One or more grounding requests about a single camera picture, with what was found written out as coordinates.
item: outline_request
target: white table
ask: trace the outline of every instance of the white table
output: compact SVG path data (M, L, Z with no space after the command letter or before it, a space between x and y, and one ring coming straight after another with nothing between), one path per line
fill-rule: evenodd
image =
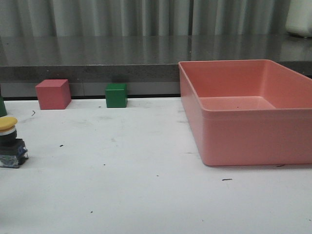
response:
M5 104L29 159L0 168L0 234L312 233L312 165L205 166L179 98Z

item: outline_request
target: plastic bin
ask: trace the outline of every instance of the plastic bin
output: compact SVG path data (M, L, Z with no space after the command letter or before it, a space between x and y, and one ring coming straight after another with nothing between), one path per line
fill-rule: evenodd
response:
M204 164L312 163L312 79L270 60L189 61L179 68Z

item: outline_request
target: green object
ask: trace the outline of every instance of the green object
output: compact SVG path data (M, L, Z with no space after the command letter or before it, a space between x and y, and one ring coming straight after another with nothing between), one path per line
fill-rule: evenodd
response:
M0 117L7 116L6 108L4 105L3 97L0 97Z
M105 89L107 108L127 107L127 84L112 83Z

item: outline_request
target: red cube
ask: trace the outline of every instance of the red cube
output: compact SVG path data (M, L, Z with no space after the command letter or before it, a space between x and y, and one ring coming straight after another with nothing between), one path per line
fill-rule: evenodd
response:
M45 79L36 92L42 110L63 110L72 100L67 79Z

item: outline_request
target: yellow push button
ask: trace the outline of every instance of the yellow push button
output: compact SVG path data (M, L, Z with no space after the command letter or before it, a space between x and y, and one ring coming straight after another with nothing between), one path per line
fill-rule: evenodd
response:
M0 118L0 132L5 132L18 122L18 120L14 117L1 117Z

